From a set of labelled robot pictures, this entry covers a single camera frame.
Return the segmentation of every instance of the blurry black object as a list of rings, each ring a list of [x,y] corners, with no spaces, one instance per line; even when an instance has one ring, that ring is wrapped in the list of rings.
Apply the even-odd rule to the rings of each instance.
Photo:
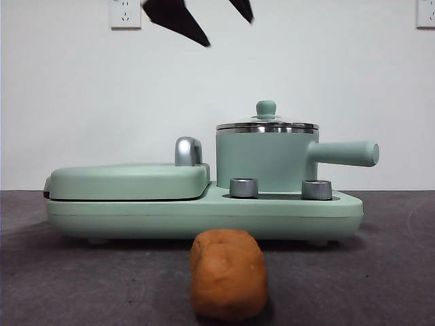
[[[249,23],[252,22],[254,15],[252,14],[251,4],[249,0],[230,0],[232,5]]]
[[[230,2],[248,22],[252,21],[254,16],[249,0]],[[206,34],[186,8],[184,0],[147,0],[143,10],[153,23],[182,34],[202,46],[210,46]]]

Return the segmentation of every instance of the appliance foot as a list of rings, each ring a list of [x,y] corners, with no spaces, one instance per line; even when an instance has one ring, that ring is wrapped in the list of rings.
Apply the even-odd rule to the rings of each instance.
[[[97,238],[90,238],[88,239],[88,244],[90,245],[105,245],[106,243],[108,243],[110,240],[109,239],[97,239]]]
[[[328,246],[327,240],[307,240],[307,241],[305,241],[305,243],[307,243],[310,246],[317,247],[317,248],[322,248],[322,247]]]

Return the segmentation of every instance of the appliance base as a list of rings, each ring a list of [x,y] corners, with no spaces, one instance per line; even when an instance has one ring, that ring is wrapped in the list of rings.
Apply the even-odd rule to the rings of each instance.
[[[300,193],[229,198],[211,182],[193,200],[48,200],[48,219],[60,232],[89,243],[109,239],[191,239],[213,228],[248,231],[256,239],[306,240],[324,246],[359,228],[362,201],[333,191],[334,200],[303,200]]]

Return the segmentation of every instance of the silver knob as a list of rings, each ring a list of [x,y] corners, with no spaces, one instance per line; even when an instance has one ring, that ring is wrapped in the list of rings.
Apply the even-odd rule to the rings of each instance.
[[[230,195],[236,198],[255,198],[258,196],[258,182],[253,178],[234,178],[230,180]]]
[[[302,198],[311,200],[331,200],[332,186],[328,180],[305,180],[302,182]]]

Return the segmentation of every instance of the silver handle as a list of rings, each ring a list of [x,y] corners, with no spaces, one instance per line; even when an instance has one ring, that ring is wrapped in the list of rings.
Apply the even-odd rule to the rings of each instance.
[[[202,162],[201,142],[193,137],[179,137],[175,143],[175,166],[194,166]]]

